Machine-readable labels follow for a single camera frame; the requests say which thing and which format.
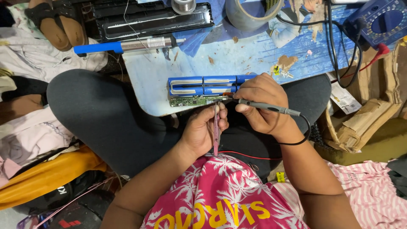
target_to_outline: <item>green circuit board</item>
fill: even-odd
[[[192,97],[172,97],[170,105],[176,106],[199,106],[227,100],[228,96],[192,96]]]

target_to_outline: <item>table surface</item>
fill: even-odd
[[[154,0],[139,0],[140,3],[152,1]],[[166,60],[162,50],[159,50],[159,53],[151,50],[123,54],[139,105],[148,114],[164,116],[194,108],[194,106],[170,107],[167,88],[169,77],[263,72],[270,74],[272,67],[278,65],[286,73],[280,72],[279,75],[273,75],[273,78],[279,84],[284,84],[333,71],[327,45],[326,25],[303,26],[298,36],[291,35],[291,38],[284,41],[287,38],[283,36],[284,33],[295,30],[284,29],[284,25],[277,22],[275,27],[270,26],[276,28],[270,36],[269,24],[273,24],[270,22],[255,32],[244,33],[234,28],[227,20],[225,0],[197,0],[197,2],[211,4],[215,26],[173,33],[174,37],[186,38],[186,41],[170,49],[171,61]],[[241,2],[247,12],[256,12],[252,13],[254,16],[261,16],[261,9],[264,13],[264,8],[258,1],[241,0]],[[170,5],[169,0],[165,0],[164,3]],[[299,11],[293,11],[290,7],[289,1],[285,1],[283,9],[286,9],[281,13],[283,18],[290,15],[291,19],[294,17],[292,20],[300,18],[300,22],[302,19],[303,22],[307,22],[322,20],[324,17],[323,13],[309,13],[304,6]],[[333,20],[342,23],[354,11],[355,9],[346,9],[345,5],[333,6]],[[277,33],[281,35],[280,37],[275,36],[276,31],[280,33]],[[345,35],[341,35],[335,26],[333,33],[339,67],[347,67],[352,58],[354,43]]]

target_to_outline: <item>hand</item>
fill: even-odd
[[[288,99],[284,89],[267,73],[247,80],[240,86],[233,98],[288,108]],[[292,120],[287,114],[257,109],[245,104],[238,104],[236,111],[246,116],[255,131],[275,137],[284,131],[285,125]]]
[[[228,110],[223,103],[216,105],[216,112],[220,116],[218,126],[219,135],[229,127]],[[184,133],[178,144],[186,147],[196,158],[204,155],[213,147],[213,122],[215,117],[214,106],[197,110],[188,120]]]

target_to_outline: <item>orange wire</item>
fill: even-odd
[[[254,158],[254,159],[262,159],[262,160],[281,160],[282,158],[265,158],[265,157],[256,157],[256,156],[249,156],[249,155],[246,155],[246,154],[242,154],[242,153],[239,153],[239,152],[235,152],[235,151],[229,151],[229,150],[227,150],[227,151],[219,151],[218,153],[234,153],[234,154],[240,154],[240,155],[243,155],[243,156],[246,156],[246,157],[250,157],[250,158]]]

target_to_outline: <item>brown sandal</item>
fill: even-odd
[[[63,29],[72,46],[88,44],[82,15],[78,14],[69,0],[56,0],[52,2],[54,12],[59,15]]]
[[[47,0],[31,0],[24,12],[55,48],[63,52],[72,48],[67,35],[56,24],[55,13]]]

